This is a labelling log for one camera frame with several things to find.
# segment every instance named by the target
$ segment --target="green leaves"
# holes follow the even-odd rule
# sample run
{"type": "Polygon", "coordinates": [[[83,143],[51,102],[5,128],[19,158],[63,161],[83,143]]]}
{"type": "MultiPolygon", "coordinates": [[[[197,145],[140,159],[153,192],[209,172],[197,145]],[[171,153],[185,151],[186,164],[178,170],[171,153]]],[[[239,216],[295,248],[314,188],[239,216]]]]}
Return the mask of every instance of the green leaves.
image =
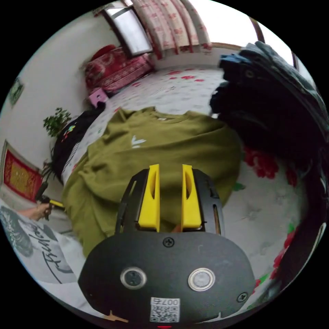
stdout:
{"type": "Polygon", "coordinates": [[[57,137],[70,119],[71,116],[67,110],[63,110],[61,107],[57,108],[55,115],[44,119],[44,128],[50,137],[57,137]]]}
{"type": "Polygon", "coordinates": [[[241,190],[244,190],[245,188],[246,188],[245,185],[236,182],[233,186],[233,191],[241,191],[241,190]]]}

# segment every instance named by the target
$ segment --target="human hand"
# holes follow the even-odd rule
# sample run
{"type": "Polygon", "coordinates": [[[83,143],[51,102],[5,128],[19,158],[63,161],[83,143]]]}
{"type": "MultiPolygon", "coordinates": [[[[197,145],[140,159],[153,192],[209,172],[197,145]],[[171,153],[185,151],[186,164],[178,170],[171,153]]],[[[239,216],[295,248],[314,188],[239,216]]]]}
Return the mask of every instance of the human hand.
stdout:
{"type": "Polygon", "coordinates": [[[19,211],[19,213],[32,220],[40,220],[51,214],[52,205],[49,203],[41,203],[34,208],[19,211]]]}

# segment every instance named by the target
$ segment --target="red patterned fabric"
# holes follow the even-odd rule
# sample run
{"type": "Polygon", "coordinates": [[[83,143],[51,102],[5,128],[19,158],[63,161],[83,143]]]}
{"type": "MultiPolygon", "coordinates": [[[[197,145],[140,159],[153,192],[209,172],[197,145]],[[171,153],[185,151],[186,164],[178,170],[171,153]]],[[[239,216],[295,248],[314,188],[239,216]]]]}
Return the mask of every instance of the red patterned fabric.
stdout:
{"type": "Polygon", "coordinates": [[[101,49],[100,49],[100,50],[99,50],[99,51],[98,51],[98,52],[97,52],[97,53],[91,58],[91,60],[93,61],[93,60],[95,60],[96,58],[105,55],[105,54],[108,53],[109,51],[114,50],[115,48],[116,48],[115,45],[107,45],[107,46],[101,48],[101,49]]]}
{"type": "Polygon", "coordinates": [[[129,60],[121,47],[113,49],[86,65],[85,78],[88,93],[91,95],[98,88],[106,92],[118,92],[153,69],[154,66],[148,54],[129,60]]]}
{"type": "Polygon", "coordinates": [[[35,196],[42,184],[42,176],[16,158],[7,149],[4,160],[3,182],[19,196],[35,203],[35,196]]]}
{"type": "Polygon", "coordinates": [[[189,0],[132,0],[158,59],[211,52],[207,30],[189,0]]]}

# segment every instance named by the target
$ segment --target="printed number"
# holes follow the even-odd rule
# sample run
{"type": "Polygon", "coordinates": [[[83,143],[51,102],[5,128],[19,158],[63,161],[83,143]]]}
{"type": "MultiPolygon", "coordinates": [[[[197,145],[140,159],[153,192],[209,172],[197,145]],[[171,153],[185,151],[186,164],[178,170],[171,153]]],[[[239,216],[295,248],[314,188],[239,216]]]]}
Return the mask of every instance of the printed number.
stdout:
{"type": "Polygon", "coordinates": [[[162,301],[162,305],[178,305],[178,300],[177,299],[164,299],[162,301]]]}

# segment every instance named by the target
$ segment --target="potted plant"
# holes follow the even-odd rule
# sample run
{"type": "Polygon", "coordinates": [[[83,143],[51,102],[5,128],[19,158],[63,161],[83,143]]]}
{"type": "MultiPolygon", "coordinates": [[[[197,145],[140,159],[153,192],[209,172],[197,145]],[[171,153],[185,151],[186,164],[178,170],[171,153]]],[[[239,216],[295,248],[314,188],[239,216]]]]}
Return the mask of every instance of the potted plant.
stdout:
{"type": "Polygon", "coordinates": [[[70,120],[70,113],[58,107],[55,115],[51,115],[44,119],[44,128],[46,128],[50,137],[57,137],[70,120]]]}

